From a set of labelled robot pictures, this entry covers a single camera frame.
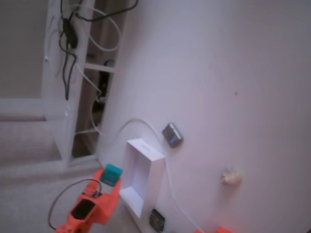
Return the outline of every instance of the black device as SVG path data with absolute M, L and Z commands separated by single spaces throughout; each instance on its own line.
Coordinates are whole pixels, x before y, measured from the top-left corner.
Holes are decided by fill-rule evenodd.
M 75 219 L 83 220 L 91 212 L 94 206 L 95 206 L 94 202 L 87 199 L 82 199 L 80 203 L 77 204 L 77 206 L 72 210 L 71 215 Z
M 161 233 L 164 230 L 164 223 L 165 223 L 165 218 L 156 209 L 153 209 L 149 217 L 150 226 L 157 233 Z
M 70 23 L 70 20 L 67 18 L 63 18 L 63 31 L 66 36 L 67 43 L 70 45 L 72 49 L 75 49 L 78 45 L 78 36 L 73 26 Z
M 184 138 L 174 123 L 169 123 L 162 131 L 164 138 L 171 148 L 175 148 L 180 145 Z

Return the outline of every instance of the power cord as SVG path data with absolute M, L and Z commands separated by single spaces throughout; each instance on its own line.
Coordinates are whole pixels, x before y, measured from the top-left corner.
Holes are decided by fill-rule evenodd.
M 57 195 L 57 197 L 54 199 L 54 201 L 52 202 L 52 205 L 51 205 L 51 207 L 50 207 L 50 209 L 49 209 L 48 223 L 49 223 L 49 227 L 51 227 L 53 230 L 56 230 L 56 228 L 55 228 L 54 226 L 52 226 L 52 224 L 51 224 L 51 217 L 52 217 L 53 209 L 54 209 L 54 207 L 55 207 L 55 205 L 56 205 L 58 199 L 59 199 L 68 189 L 70 189 L 71 187 L 73 187 L 73 186 L 75 186 L 75 185 L 77 185 L 77 184 L 79 184 L 79 183 L 81 183 L 81 182 L 84 182 L 84 181 L 95 181 L 95 182 L 97 182 L 97 184 L 99 185 L 99 191 L 98 191 L 98 192 L 99 192 L 99 193 L 102 192 L 102 184 L 101 184 L 98 180 L 96 180 L 96 179 L 83 179 L 83 180 L 77 181 L 77 182 L 72 183 L 71 185 L 67 186 L 63 191 L 61 191 L 61 192 Z
M 63 30 L 60 33 L 58 45 L 59 45 L 59 48 L 63 52 L 66 53 L 65 61 L 64 61 L 64 65 L 63 65 L 63 73 L 62 73 L 62 79 L 63 79 L 63 83 L 64 83 L 64 88 L 65 88 L 65 99 L 66 100 L 69 99 L 70 81 L 71 81 L 72 70 L 73 70 L 74 64 L 77 61 L 77 56 L 74 53 L 69 52 L 69 44 L 70 44 L 71 48 L 74 49 L 74 48 L 76 48 L 77 43 L 78 43 L 77 36 L 76 36 L 73 28 L 70 25 L 70 21 L 71 21 L 73 15 L 74 15 L 74 12 L 71 12 L 68 19 L 64 18 L 64 16 L 63 16 L 63 0 L 61 0 L 60 1 L 60 16 L 61 16 L 61 19 L 63 21 Z M 66 49 L 64 49 L 62 47 L 62 44 L 61 44 L 62 36 L 64 34 L 66 34 Z M 65 75 L 66 75 L 66 67 L 67 67 L 67 62 L 68 62 L 68 55 L 71 55 L 73 57 L 73 62 L 71 64 L 71 67 L 69 70 L 68 80 L 66 81 Z
M 118 15 L 118 14 L 121 14 L 121 13 L 124 13 L 124 12 L 127 12 L 127 11 L 130 11 L 132 9 L 134 9 L 136 6 L 138 5 L 138 0 L 136 0 L 136 2 L 134 3 L 133 6 L 131 7 L 128 7 L 128 8 L 125 8 L 125 9 L 122 9 L 122 10 L 119 10 L 119 11 L 116 11 L 116 12 L 112 12 L 110 14 L 107 14 L 105 16 L 100 16 L 100 17 L 97 17 L 97 18 L 92 18 L 92 19 L 88 19 L 88 18 L 84 18 L 83 16 L 79 15 L 79 13 L 76 13 L 75 16 L 79 19 L 82 19 L 86 22 L 95 22 L 95 21 L 99 21 L 99 20 L 102 20 L 104 18 L 107 18 L 107 17 L 111 17 L 111 16 L 115 16 L 115 15 Z

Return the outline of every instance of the small gray device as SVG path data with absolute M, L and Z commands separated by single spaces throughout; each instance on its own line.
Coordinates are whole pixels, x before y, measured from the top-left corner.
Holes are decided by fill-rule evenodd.
M 171 148 L 177 147 L 184 140 L 183 136 L 181 135 L 177 127 L 174 125 L 174 123 L 169 123 L 162 131 L 162 134 Z

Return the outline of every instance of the small white object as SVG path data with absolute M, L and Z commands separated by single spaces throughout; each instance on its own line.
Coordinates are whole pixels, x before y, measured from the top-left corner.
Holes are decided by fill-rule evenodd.
M 140 218 L 148 216 L 156 205 L 165 160 L 142 139 L 129 140 L 127 144 L 120 196 L 139 225 Z
M 224 185 L 237 186 L 241 181 L 242 175 L 235 169 L 226 170 L 221 177 L 221 183 Z

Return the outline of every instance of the floor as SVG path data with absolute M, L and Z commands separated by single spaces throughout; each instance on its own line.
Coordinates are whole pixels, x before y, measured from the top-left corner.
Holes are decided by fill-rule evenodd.
M 63 168 L 46 122 L 0 122 L 0 226 L 4 233 L 47 233 L 49 207 L 69 184 L 89 178 L 98 167 Z M 68 210 L 85 184 L 68 190 L 57 203 L 52 224 L 65 223 Z M 105 226 L 91 233 L 138 233 L 120 201 Z

